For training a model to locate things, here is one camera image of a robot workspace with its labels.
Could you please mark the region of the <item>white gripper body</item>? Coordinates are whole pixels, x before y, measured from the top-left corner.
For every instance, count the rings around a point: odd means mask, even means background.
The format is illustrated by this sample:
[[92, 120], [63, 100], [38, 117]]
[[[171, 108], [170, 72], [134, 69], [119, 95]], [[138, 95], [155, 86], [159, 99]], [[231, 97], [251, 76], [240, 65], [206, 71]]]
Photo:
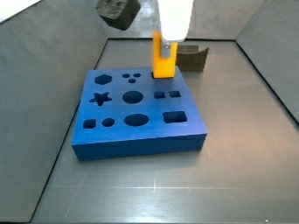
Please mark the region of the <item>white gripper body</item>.
[[183, 42], [192, 17], [194, 0], [158, 0], [160, 31], [164, 42]]

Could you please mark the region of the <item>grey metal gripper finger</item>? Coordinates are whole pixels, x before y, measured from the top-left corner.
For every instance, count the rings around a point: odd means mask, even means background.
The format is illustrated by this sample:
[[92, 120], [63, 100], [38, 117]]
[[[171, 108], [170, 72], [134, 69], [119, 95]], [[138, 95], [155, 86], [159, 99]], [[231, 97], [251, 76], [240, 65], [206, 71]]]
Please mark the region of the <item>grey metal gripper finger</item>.
[[162, 57], [164, 59], [171, 57], [171, 50], [172, 50], [171, 43], [163, 41], [162, 42]]

